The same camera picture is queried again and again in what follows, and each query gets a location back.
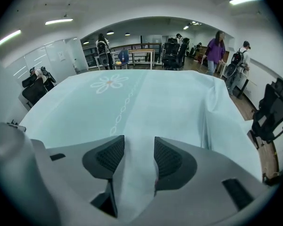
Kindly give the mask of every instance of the man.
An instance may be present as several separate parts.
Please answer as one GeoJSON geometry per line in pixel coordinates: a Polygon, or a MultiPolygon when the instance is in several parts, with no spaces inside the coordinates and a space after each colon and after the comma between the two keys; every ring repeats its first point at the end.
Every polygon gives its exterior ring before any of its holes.
{"type": "Polygon", "coordinates": [[[49,76],[45,76],[41,69],[32,68],[32,69],[29,70],[29,72],[30,72],[31,75],[35,74],[37,76],[37,78],[42,78],[43,84],[44,84],[45,88],[47,89],[47,91],[50,91],[54,87],[49,76]]]}
{"type": "Polygon", "coordinates": [[[229,95],[231,96],[233,95],[233,89],[239,83],[244,70],[247,70],[247,71],[250,70],[250,55],[247,51],[248,49],[250,49],[250,43],[248,43],[247,41],[244,41],[243,46],[240,48],[240,52],[243,53],[242,64],[236,69],[236,72],[231,77],[229,77],[226,81],[226,87],[227,87],[229,95]]]}

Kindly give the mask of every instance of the black mesh chair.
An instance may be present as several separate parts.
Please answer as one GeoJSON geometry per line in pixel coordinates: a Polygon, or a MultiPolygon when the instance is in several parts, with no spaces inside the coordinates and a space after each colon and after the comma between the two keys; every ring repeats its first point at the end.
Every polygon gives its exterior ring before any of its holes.
{"type": "Polygon", "coordinates": [[[27,99],[32,105],[35,105],[47,93],[43,85],[43,79],[37,79],[37,76],[35,74],[22,81],[22,86],[25,88],[22,91],[23,97],[27,99]]]}
{"type": "Polygon", "coordinates": [[[183,43],[176,56],[165,56],[162,60],[166,70],[177,70],[183,67],[183,58],[188,48],[188,44],[183,43]]]}
{"type": "Polygon", "coordinates": [[[250,133],[257,148],[259,148],[259,145],[256,137],[271,143],[283,134],[283,130],[277,136],[274,136],[273,133],[276,127],[283,122],[283,96],[278,91],[275,86],[267,84],[264,98],[260,101],[259,110],[253,115],[254,122],[250,133]]]}

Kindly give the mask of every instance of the person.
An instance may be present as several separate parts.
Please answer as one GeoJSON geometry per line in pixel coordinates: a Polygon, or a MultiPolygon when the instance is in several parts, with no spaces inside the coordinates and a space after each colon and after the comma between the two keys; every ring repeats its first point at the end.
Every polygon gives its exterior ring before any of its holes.
{"type": "Polygon", "coordinates": [[[106,53],[108,55],[108,63],[109,63],[109,68],[110,70],[113,70],[113,60],[112,60],[112,55],[110,53],[110,50],[109,50],[109,41],[107,39],[105,39],[104,35],[102,33],[99,34],[98,36],[98,40],[96,40],[96,49],[98,51],[98,54],[99,53],[99,49],[98,49],[98,44],[99,43],[104,43],[106,45],[106,53]]]}
{"type": "Polygon", "coordinates": [[[182,39],[183,39],[183,37],[180,35],[180,33],[178,33],[178,34],[176,35],[177,43],[181,45],[181,44],[183,43],[183,42],[182,42],[182,39]]]}
{"type": "Polygon", "coordinates": [[[250,55],[248,53],[248,49],[250,49],[250,43],[244,41],[243,46],[238,50],[238,52],[243,53],[243,61],[241,66],[237,68],[237,72],[235,72],[231,77],[229,77],[226,81],[226,87],[229,95],[233,95],[233,89],[236,87],[238,82],[241,79],[242,73],[244,70],[250,70],[250,55]]]}
{"type": "Polygon", "coordinates": [[[195,52],[194,52],[194,59],[195,60],[198,60],[200,50],[202,49],[201,46],[202,46],[202,43],[199,43],[195,46],[195,52]]]}
{"type": "Polygon", "coordinates": [[[225,33],[218,31],[214,39],[208,43],[208,48],[203,56],[203,59],[208,58],[208,75],[214,74],[217,64],[219,61],[223,63],[223,55],[225,54],[225,33]]]}
{"type": "Polygon", "coordinates": [[[54,85],[51,81],[51,79],[49,78],[49,76],[45,76],[43,74],[43,71],[38,68],[38,69],[35,69],[35,68],[32,68],[29,70],[30,74],[33,75],[35,74],[37,76],[37,78],[42,78],[43,80],[43,84],[45,86],[45,88],[47,89],[47,91],[50,91],[52,88],[54,88],[54,85]]]}
{"type": "Polygon", "coordinates": [[[200,46],[202,46],[202,43],[199,43],[199,44],[196,45],[196,51],[200,50],[200,46]]]}

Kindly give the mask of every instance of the flower design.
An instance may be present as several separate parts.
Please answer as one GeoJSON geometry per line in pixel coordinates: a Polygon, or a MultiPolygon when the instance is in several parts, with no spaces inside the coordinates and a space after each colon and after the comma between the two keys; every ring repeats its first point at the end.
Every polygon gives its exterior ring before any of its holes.
{"type": "Polygon", "coordinates": [[[114,74],[109,79],[107,76],[100,78],[100,82],[93,83],[90,87],[91,88],[98,88],[96,93],[101,94],[106,91],[109,87],[118,89],[123,86],[121,82],[126,81],[129,79],[128,77],[119,77],[119,74],[114,74]]]}

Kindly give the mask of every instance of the cap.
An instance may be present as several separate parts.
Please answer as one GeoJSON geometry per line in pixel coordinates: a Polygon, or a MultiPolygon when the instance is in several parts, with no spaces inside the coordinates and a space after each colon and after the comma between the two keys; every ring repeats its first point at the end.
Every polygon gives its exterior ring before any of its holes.
{"type": "Polygon", "coordinates": [[[249,47],[250,47],[250,43],[247,42],[247,41],[244,41],[243,46],[244,46],[244,47],[246,47],[246,46],[249,46],[249,47]]]}

